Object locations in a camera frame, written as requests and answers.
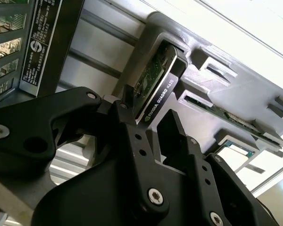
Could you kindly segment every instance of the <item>gray plastic housing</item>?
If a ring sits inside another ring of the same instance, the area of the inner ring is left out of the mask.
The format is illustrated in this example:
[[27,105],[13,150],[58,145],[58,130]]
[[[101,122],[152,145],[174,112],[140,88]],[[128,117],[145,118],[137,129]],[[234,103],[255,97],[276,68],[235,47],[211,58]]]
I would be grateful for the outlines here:
[[[283,117],[275,113],[274,108],[269,107],[283,106],[283,89],[159,12],[149,16],[113,95],[120,96],[125,84],[135,86],[163,40],[181,49],[188,59],[189,66],[175,91],[150,125],[150,129],[156,131],[162,117],[169,109],[173,109],[179,114],[186,134],[199,142],[203,153],[218,149],[215,137],[220,131],[228,131],[237,139],[257,147],[260,152],[266,149],[278,151],[283,147],[283,140],[280,138],[283,134]],[[203,65],[210,65],[217,73],[210,73]],[[262,139],[186,102],[186,95],[206,106],[216,105],[254,124],[279,146],[271,146]]]

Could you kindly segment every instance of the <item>sticker label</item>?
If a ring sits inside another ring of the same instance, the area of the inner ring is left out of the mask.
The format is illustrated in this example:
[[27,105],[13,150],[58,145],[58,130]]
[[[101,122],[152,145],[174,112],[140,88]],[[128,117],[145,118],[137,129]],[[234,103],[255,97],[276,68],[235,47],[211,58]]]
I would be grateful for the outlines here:
[[27,54],[23,67],[22,80],[39,86],[45,57],[49,50],[50,39],[54,34],[54,25],[62,0],[39,0],[31,36],[28,41]]

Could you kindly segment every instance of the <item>nvidia logo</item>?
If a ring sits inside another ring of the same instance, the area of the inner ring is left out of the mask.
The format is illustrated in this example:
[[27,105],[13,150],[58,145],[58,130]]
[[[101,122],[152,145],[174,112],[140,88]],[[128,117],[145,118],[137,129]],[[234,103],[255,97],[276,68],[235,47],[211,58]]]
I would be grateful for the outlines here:
[[149,121],[150,119],[151,119],[151,117],[149,117],[149,116],[145,117],[145,121]]

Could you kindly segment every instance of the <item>black label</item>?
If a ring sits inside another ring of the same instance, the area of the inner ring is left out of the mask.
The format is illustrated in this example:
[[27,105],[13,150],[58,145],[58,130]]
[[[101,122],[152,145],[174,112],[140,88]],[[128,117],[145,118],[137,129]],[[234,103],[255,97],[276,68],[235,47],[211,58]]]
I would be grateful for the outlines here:
[[159,87],[159,90],[155,94],[154,98],[151,100],[147,109],[142,116],[142,119],[138,123],[139,126],[148,127],[154,120],[155,116],[159,113],[160,109],[172,93],[178,82],[178,77],[169,73],[163,84]]
[[28,41],[22,80],[38,86],[61,0],[39,0]]

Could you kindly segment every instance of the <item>circuit board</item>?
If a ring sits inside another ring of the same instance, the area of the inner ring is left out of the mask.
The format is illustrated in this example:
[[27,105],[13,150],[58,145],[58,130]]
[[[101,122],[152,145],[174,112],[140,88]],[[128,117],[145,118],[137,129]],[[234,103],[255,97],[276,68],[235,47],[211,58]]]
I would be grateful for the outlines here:
[[220,118],[220,119],[222,119],[222,120],[224,120],[224,121],[226,121],[226,122],[228,122],[228,123],[230,123],[234,126],[237,126],[237,127],[241,128],[243,130],[246,130],[250,134],[252,134],[256,137],[259,137],[259,138],[265,140],[266,142],[281,148],[277,142],[265,137],[254,125],[252,125],[251,123],[249,123],[249,122],[227,112],[226,110],[224,110],[220,107],[217,107],[215,105],[213,105],[212,107],[208,107],[208,106],[200,103],[199,101],[197,101],[197,100],[195,100],[195,99],[193,99],[189,96],[186,96],[184,99],[187,102],[189,102],[193,105],[196,105],[196,106],[200,107],[201,109],[217,116],[218,118]]
[[7,41],[0,44],[0,57],[4,57],[13,52],[17,52],[20,49],[21,38]]
[[164,51],[158,51],[152,60],[147,64],[142,72],[140,79],[134,87],[134,112],[138,113],[145,105],[155,86],[160,81],[165,69],[167,58],[164,57]]
[[18,60],[14,60],[2,67],[0,67],[0,77],[10,73],[10,72],[13,72],[17,69],[17,63],[18,63]]
[[25,15],[0,16],[0,33],[22,29],[25,23]]

